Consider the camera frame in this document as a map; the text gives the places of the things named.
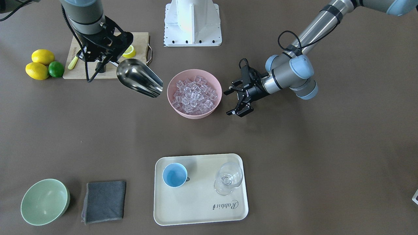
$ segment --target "black tape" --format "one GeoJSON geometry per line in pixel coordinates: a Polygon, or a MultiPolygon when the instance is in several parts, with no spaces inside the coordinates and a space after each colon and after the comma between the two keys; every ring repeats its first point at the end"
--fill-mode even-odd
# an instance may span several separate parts
{"type": "Polygon", "coordinates": [[[290,44],[286,47],[286,49],[291,50],[293,53],[295,53],[296,56],[302,55],[302,52],[299,48],[295,47],[294,45],[290,44]]]}
{"type": "Polygon", "coordinates": [[[328,11],[329,13],[333,14],[338,20],[337,24],[340,24],[342,21],[342,18],[344,17],[341,11],[339,11],[338,8],[334,7],[333,5],[328,4],[322,10],[328,11]]]}
{"type": "Polygon", "coordinates": [[[277,87],[278,87],[280,90],[283,90],[283,88],[279,85],[279,83],[278,83],[278,82],[277,82],[277,80],[276,80],[276,76],[274,75],[274,69],[271,71],[271,75],[273,76],[274,82],[276,83],[277,87]]]}

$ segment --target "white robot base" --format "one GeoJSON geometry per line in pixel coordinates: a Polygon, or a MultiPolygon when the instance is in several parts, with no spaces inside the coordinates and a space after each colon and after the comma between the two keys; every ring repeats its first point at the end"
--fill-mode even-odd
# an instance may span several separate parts
{"type": "Polygon", "coordinates": [[[164,46],[222,44],[219,6],[212,0],[172,0],[164,23],[164,46]]]}

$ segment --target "green bowl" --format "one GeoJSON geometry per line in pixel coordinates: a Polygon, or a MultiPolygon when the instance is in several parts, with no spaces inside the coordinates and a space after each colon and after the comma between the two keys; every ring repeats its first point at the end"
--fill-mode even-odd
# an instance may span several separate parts
{"type": "Polygon", "coordinates": [[[68,208],[70,192],[61,181],[44,179],[23,196],[20,213],[31,225],[40,226],[58,219],[68,208]]]}

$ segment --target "tabletop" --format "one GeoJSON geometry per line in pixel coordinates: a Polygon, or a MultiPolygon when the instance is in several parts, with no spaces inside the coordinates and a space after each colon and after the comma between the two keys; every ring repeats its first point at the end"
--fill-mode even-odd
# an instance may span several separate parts
{"type": "MultiPolygon", "coordinates": [[[[44,81],[25,73],[36,49],[65,63],[72,35],[59,1],[42,0],[0,22],[1,234],[416,234],[418,205],[418,14],[359,7],[308,54],[318,95],[285,89],[240,118],[223,96],[190,120],[167,101],[181,71],[212,73],[226,90],[238,62],[264,72],[282,50],[277,36],[300,33],[327,0],[215,0],[222,45],[163,46],[168,0],[102,0],[125,31],[149,32],[150,68],[163,80],[153,99],[117,79],[44,81]],[[248,216],[241,221],[162,227],[153,219],[154,167],[167,156],[236,153],[243,161],[248,216]],[[27,224],[20,203],[42,179],[62,181],[70,205],[58,220],[27,224]],[[127,182],[122,220],[81,222],[86,184],[127,182]]],[[[283,36],[283,43],[293,41],[283,36]]]]}

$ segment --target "metal ice scoop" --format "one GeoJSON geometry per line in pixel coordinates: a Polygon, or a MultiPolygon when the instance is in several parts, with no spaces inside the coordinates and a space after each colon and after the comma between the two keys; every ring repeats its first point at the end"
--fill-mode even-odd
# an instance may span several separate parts
{"type": "Polygon", "coordinates": [[[152,98],[158,97],[163,91],[163,81],[140,60],[126,59],[111,63],[117,67],[119,81],[128,88],[152,98]]]}

